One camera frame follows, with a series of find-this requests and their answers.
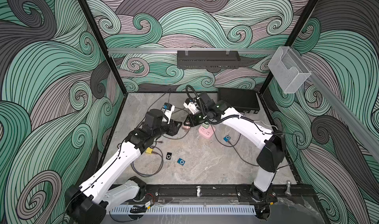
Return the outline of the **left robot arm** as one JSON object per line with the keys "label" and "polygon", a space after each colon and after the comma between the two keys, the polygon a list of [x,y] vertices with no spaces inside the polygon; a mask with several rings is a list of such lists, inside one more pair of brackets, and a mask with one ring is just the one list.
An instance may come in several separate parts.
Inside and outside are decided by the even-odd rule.
{"label": "left robot arm", "polygon": [[171,119],[174,106],[151,109],[141,125],[133,129],[115,154],[95,174],[65,192],[66,214],[78,224],[99,224],[106,214],[128,200],[143,200],[146,183],[137,177],[114,189],[112,184],[154,141],[178,133],[181,122]]}

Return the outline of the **pink charger adapter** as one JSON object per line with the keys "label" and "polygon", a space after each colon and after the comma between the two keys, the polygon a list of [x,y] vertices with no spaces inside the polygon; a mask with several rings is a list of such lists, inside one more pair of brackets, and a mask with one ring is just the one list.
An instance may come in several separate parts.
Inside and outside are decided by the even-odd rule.
{"label": "pink charger adapter", "polygon": [[183,125],[182,129],[185,130],[185,131],[189,131],[191,129],[191,127],[187,126],[187,125]]}

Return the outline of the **green charger adapter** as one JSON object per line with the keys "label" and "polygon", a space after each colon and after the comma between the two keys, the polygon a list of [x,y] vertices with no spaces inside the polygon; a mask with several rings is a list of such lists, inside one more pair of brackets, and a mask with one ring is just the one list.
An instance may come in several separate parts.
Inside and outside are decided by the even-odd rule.
{"label": "green charger adapter", "polygon": [[209,128],[209,126],[210,126],[210,124],[209,124],[209,123],[205,123],[205,122],[204,122],[204,123],[202,124],[202,126],[203,126],[205,129],[208,129],[208,128]]}

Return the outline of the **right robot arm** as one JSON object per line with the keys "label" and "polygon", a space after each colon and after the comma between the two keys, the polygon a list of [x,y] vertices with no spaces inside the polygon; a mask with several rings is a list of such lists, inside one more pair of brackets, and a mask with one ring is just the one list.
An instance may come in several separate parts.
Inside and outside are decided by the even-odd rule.
{"label": "right robot arm", "polygon": [[231,127],[249,139],[260,150],[256,158],[258,172],[252,183],[251,192],[254,200],[265,200],[277,169],[286,155],[283,133],[258,125],[228,103],[222,100],[216,103],[210,99],[208,94],[198,94],[190,85],[185,87],[185,91],[188,99],[184,106],[192,113],[197,123],[206,123],[210,127],[218,124]]}

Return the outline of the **black mp3 player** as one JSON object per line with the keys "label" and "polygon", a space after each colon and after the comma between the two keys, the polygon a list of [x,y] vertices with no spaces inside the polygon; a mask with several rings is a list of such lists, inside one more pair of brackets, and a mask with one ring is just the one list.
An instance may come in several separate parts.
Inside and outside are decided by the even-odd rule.
{"label": "black mp3 player", "polygon": [[168,152],[168,153],[166,154],[166,159],[167,159],[167,160],[171,160],[171,158],[172,158],[172,153]]}

